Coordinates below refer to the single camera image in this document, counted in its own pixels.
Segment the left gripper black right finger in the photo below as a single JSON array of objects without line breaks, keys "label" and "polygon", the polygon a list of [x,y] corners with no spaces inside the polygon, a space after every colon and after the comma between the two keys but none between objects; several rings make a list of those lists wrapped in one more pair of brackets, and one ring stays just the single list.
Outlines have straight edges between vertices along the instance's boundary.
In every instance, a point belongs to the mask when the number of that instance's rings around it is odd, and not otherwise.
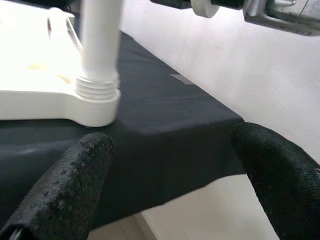
[{"label": "left gripper black right finger", "polygon": [[272,228],[281,240],[320,238],[320,165],[300,146],[259,124],[230,138]]}]

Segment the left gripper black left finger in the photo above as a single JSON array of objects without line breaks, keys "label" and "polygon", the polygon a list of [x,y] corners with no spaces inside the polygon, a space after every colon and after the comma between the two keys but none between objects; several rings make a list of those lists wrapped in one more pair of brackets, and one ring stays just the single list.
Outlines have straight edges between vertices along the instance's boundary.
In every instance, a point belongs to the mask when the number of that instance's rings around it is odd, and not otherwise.
[{"label": "left gripper black left finger", "polygon": [[0,230],[0,238],[87,239],[114,148],[102,132],[78,140],[32,186]]}]

